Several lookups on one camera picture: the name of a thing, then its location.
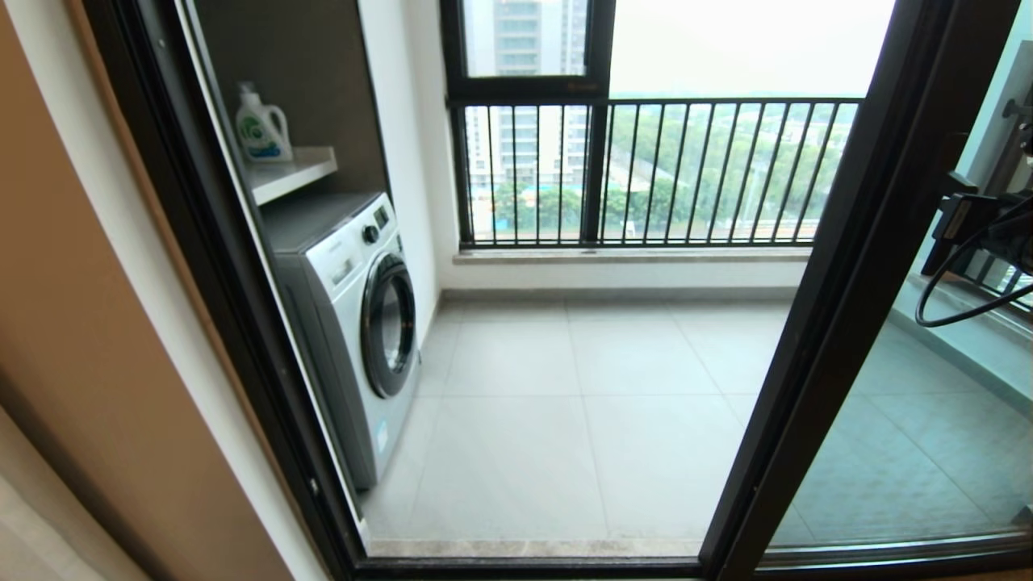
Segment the dark brown door handle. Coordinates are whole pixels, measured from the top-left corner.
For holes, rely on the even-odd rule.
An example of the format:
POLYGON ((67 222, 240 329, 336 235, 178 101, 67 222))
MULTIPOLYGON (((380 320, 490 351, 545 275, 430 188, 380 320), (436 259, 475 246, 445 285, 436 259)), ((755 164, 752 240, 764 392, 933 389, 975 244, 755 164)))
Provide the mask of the dark brown door handle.
MULTIPOLYGON (((936 194, 940 195, 939 202, 944 196, 959 196, 960 194, 978 194, 979 187, 977 184, 969 181, 964 175, 954 170, 948 170, 946 175, 940 180, 940 183, 935 188, 936 194)), ((932 249, 927 254, 925 265, 920 270, 920 273, 925 276, 933 275, 944 264, 944 262, 951 255, 951 251, 956 246, 954 241, 952 243, 947 243, 946 241, 937 241, 933 238, 934 244, 932 249)))

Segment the dark brown sliding glass door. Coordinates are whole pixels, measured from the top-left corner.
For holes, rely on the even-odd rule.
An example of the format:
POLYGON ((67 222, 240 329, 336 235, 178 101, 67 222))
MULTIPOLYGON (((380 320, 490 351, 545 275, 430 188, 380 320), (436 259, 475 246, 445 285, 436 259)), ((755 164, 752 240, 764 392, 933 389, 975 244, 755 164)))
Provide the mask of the dark brown sliding glass door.
POLYGON ((700 551, 753 581, 893 310, 1022 0, 896 0, 811 258, 700 551))

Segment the dark framed sliding glass door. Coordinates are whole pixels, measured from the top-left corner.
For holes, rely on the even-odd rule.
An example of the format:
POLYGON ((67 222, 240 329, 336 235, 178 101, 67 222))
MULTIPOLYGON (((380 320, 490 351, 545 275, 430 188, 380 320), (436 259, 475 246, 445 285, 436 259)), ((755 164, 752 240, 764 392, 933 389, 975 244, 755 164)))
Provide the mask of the dark framed sliding glass door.
MULTIPOLYGON (((228 201, 232 172, 173 0, 86 0, 86 11, 145 175, 157 189, 159 214, 171 227, 173 247, 185 253, 333 579, 705 579, 700 558, 369 558, 358 547, 357 523, 345 511, 344 486, 328 481, 331 454, 315 439, 315 408, 300 399, 302 368, 287 351, 289 334, 250 240, 247 214, 228 201)), ((805 559, 801 552, 772 558, 768 548, 753 581, 899 581, 1030 565, 1033 558, 1002 547, 939 558, 870 552, 857 562, 829 553, 822 559, 805 559)))

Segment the short stone window sill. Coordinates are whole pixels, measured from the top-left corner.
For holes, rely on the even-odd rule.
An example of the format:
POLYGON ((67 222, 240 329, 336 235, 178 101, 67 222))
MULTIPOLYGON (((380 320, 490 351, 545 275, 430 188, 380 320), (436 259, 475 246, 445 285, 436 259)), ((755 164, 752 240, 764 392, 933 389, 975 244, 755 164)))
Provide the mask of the short stone window sill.
MULTIPOLYGON (((945 326, 932 328, 918 326, 914 316, 926 283, 926 277, 909 274, 901 284, 899 294, 894 299, 893 308, 901 313, 905 324, 910 324, 919 331, 932 333, 958 350, 974 351, 977 347, 989 347, 996 351, 1003 350, 1004 347, 1019 349, 1033 347, 1033 317, 1028 313, 1015 311, 1010 306, 945 326)), ((965 279, 941 281, 927 298, 925 317, 929 320, 945 319, 984 304, 991 298, 992 295, 965 279)))

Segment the long black balcony railing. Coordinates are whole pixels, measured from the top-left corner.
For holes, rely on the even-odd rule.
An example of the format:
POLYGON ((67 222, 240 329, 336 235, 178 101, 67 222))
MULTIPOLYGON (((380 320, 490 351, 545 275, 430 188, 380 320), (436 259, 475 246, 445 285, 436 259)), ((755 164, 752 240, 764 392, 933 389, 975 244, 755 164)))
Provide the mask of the long black balcony railing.
POLYGON ((810 247, 859 97, 608 99, 601 242, 810 247))

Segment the long stone window sill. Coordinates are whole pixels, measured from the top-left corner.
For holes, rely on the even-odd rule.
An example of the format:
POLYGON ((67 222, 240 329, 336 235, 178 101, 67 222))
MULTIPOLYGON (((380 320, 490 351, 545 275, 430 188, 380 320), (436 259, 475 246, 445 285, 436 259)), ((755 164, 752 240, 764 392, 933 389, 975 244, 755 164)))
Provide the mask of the long stone window sill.
POLYGON ((516 248, 462 250, 453 265, 660 264, 664 262, 807 262, 810 247, 516 248))

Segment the dark brown fixed glass door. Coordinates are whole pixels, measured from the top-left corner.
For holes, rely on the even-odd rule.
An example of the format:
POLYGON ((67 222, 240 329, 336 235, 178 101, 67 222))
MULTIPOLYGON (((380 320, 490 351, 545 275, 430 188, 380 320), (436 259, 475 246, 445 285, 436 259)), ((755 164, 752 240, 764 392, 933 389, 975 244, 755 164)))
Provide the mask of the dark brown fixed glass door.
MULTIPOLYGON (((1010 125, 1008 99, 1033 82, 1033 0, 1022 0, 984 102, 954 171, 984 194, 985 177, 1010 125)), ((939 198, 909 274, 926 277, 915 320, 926 328, 971 319, 1004 306, 1033 317, 1033 286, 940 320, 925 317, 927 298, 974 245, 956 243, 933 275, 920 273, 934 241, 939 198)), ((772 558, 857 562, 1018 549, 1033 558, 1033 347, 958 350, 905 324, 890 309, 845 404, 805 476, 788 522, 772 537, 772 558)))

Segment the white front-load washing machine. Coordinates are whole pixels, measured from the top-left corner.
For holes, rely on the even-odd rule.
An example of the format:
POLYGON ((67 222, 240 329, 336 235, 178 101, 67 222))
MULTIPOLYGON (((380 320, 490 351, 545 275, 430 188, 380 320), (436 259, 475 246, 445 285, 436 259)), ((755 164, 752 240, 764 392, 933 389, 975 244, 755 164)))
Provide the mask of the white front-load washing machine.
POLYGON ((416 290, 392 198, 299 194, 261 209, 274 267, 352 486, 376 487, 420 375, 416 290))

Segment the white detergent bottle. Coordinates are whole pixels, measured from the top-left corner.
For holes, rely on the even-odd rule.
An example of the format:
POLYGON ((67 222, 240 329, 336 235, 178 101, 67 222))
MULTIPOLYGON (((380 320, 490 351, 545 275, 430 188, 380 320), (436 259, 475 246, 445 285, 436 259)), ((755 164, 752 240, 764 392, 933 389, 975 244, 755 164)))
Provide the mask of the white detergent bottle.
POLYGON ((239 106, 234 114, 234 133, 250 163, 288 163, 295 161, 289 140, 286 115, 274 104, 263 103, 252 82, 237 84, 239 106))

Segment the white wall shelf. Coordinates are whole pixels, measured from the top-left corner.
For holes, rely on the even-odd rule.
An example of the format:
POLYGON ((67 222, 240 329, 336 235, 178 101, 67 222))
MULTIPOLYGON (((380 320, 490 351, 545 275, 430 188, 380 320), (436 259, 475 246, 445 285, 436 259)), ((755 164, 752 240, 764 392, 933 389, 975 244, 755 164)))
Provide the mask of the white wall shelf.
POLYGON ((338 170, 332 147, 299 147, 294 155, 293 161, 245 165, 246 184, 256 206, 284 198, 338 170))

